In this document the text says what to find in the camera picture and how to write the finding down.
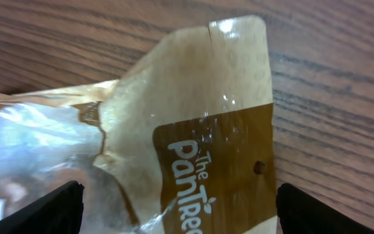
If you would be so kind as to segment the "brown snack packet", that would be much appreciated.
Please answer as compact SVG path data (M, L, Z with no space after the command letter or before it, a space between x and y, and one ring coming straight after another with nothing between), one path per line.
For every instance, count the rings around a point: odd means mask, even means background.
M0 94L3 218L77 181L79 233L275 233L272 114L258 16L173 32L121 79Z

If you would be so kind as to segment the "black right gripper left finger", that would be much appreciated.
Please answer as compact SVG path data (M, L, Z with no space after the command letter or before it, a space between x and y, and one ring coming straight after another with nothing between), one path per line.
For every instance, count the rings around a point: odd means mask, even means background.
M79 234L84 186L69 181L0 220L0 234Z

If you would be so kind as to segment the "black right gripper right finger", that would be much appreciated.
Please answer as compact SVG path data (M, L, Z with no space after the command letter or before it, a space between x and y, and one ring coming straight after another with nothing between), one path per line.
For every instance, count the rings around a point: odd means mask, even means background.
M276 206L284 234L374 234L289 183L277 189Z

